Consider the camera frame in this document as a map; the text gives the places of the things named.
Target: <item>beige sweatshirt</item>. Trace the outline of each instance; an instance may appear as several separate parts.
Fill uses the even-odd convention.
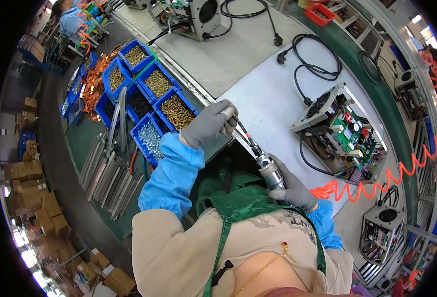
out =
[[[203,212],[184,232],[176,215],[168,210],[143,211],[132,220],[132,266],[138,291],[144,297],[198,297],[215,263],[222,219],[215,209]],[[324,250],[327,277],[316,269],[317,243],[310,224],[289,210],[259,215],[234,223],[215,273],[226,260],[226,270],[212,287],[212,297],[230,297],[236,269],[248,257],[262,252],[283,253],[281,243],[296,260],[285,259],[313,293],[348,294],[352,281],[352,256],[338,249]]]

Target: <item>red tray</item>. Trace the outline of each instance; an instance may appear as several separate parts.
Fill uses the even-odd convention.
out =
[[[324,21],[321,17],[316,15],[316,13],[314,12],[315,10],[322,13],[326,17],[328,17],[328,20]],[[336,17],[336,15],[334,13],[332,13],[327,7],[325,7],[322,4],[317,4],[317,5],[308,7],[306,9],[305,16],[310,18],[311,21],[313,21],[314,23],[316,23],[320,27],[324,27],[325,25],[329,24]]]

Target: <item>gray work glove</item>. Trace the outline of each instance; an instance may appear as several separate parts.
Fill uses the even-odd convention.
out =
[[[281,162],[275,155],[270,154],[271,158],[275,160],[276,165],[283,175],[286,183],[286,190],[271,190],[268,196],[274,200],[285,200],[293,206],[299,206],[304,211],[310,212],[317,204],[317,199],[308,190],[307,187],[289,171],[286,165]]]
[[[228,117],[222,113],[227,107],[232,107],[234,114],[238,116],[238,110],[229,100],[210,104],[187,127],[182,129],[180,132],[182,137],[191,146],[198,149],[203,141],[216,137],[219,132],[232,134],[237,122],[233,117]]]

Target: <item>green apron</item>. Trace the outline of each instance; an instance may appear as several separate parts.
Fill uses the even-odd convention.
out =
[[[217,179],[223,180],[231,178],[229,191],[217,191]],[[274,200],[270,199],[266,193],[266,188],[263,187],[264,180],[255,175],[243,171],[235,171],[224,173],[224,168],[219,169],[219,175],[215,179],[206,179],[200,184],[199,198],[197,202],[197,216],[209,207],[214,207],[223,220],[222,234],[220,236],[220,244],[215,257],[215,264],[204,289],[203,297],[212,295],[212,278],[217,269],[218,262],[222,256],[225,242],[232,228],[232,223],[245,221],[261,214],[271,213],[282,209],[288,209],[298,212],[312,226],[315,232],[314,224],[307,218],[306,213],[300,207],[291,205],[277,205]],[[322,271],[326,275],[326,260],[321,241],[316,233],[317,239],[317,270]]]

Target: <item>gold necklace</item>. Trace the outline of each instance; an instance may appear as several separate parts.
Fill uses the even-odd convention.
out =
[[[248,282],[246,282],[246,284],[243,285],[243,287],[241,287],[238,292],[233,295],[233,297],[236,297],[236,295],[238,295],[245,287],[246,285],[248,285],[252,280],[254,280],[260,273],[263,272],[263,270],[265,270],[266,268],[268,268],[269,265],[273,264],[273,262],[275,262],[277,259],[280,259],[284,256],[288,256],[290,259],[293,260],[294,263],[298,263],[296,262],[296,260],[288,253],[288,244],[286,243],[286,241],[284,241],[281,246],[284,248],[284,253],[282,253],[278,258],[274,259],[273,261],[269,262],[268,265],[266,265],[265,267],[263,267],[260,271],[258,271],[257,274],[255,274],[255,276],[253,276]]]

